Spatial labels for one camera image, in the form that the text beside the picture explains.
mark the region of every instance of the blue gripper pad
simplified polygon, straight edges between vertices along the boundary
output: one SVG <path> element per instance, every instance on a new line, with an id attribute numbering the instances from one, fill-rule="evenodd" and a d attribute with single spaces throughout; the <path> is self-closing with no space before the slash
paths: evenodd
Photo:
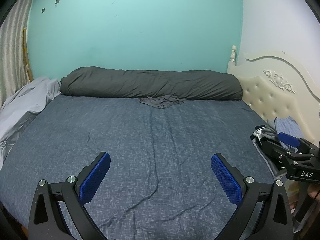
<path id="1" fill-rule="evenodd" d="M 229 201 L 239 206 L 242 203 L 241 187 L 216 154 L 211 157 L 211 169 Z"/>
<path id="2" fill-rule="evenodd" d="M 294 148 L 300 146 L 300 142 L 297 138 L 283 132 L 278 134 L 278 140 Z"/>
<path id="3" fill-rule="evenodd" d="M 110 155 L 105 153 L 80 186 L 79 202 L 89 203 L 110 168 Z"/>

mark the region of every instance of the headboard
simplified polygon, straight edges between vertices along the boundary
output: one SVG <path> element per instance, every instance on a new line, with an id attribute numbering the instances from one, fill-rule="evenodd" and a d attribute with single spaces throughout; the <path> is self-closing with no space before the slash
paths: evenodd
<path id="1" fill-rule="evenodd" d="M 244 54 L 246 62 L 236 65 L 236 46 L 228 73 L 243 89 L 243 101 L 263 120 L 291 116 L 304 137 L 319 145 L 320 88 L 305 67 L 283 51 Z"/>

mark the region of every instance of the mattress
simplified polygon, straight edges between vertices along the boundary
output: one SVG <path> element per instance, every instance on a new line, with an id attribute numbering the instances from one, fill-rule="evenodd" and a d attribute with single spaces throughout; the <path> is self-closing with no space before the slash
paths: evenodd
<path id="1" fill-rule="evenodd" d="M 9 153 L 0 170 L 0 201 L 28 227 L 39 180 L 64 181 L 105 151 L 111 167 L 85 207 L 109 240 L 213 239 L 236 206 L 212 173 L 211 156 L 222 153 L 244 176 L 272 183 L 250 140 L 263 123 L 243 101 L 185 100 L 156 109 L 139 99 L 59 95 Z"/>

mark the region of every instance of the striped curtain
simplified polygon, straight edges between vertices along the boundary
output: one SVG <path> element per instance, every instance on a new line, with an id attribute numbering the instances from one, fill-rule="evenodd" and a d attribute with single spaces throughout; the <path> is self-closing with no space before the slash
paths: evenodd
<path id="1" fill-rule="evenodd" d="M 0 27 L 0 108 L 29 82 L 23 64 L 22 31 L 27 26 L 32 0 L 17 0 Z"/>

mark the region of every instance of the silver screw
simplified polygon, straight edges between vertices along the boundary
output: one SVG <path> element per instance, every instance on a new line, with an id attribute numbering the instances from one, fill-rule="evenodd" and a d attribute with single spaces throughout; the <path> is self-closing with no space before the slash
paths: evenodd
<path id="1" fill-rule="evenodd" d="M 281 180 L 277 180 L 277 181 L 276 181 L 276 184 L 277 184 L 278 186 L 282 186 L 282 185 L 283 185 L 283 183 L 282 183 Z"/>
<path id="2" fill-rule="evenodd" d="M 246 180 L 248 183 L 254 182 L 253 177 L 246 177 L 245 180 Z"/>
<path id="3" fill-rule="evenodd" d="M 45 180 L 41 179 L 41 181 L 39 181 L 39 186 L 43 186 L 45 184 Z"/>
<path id="4" fill-rule="evenodd" d="M 74 182 L 76 180 L 76 177 L 75 176 L 70 176 L 68 179 L 67 179 L 67 181 L 69 182 L 69 183 L 72 183 L 72 182 Z"/>

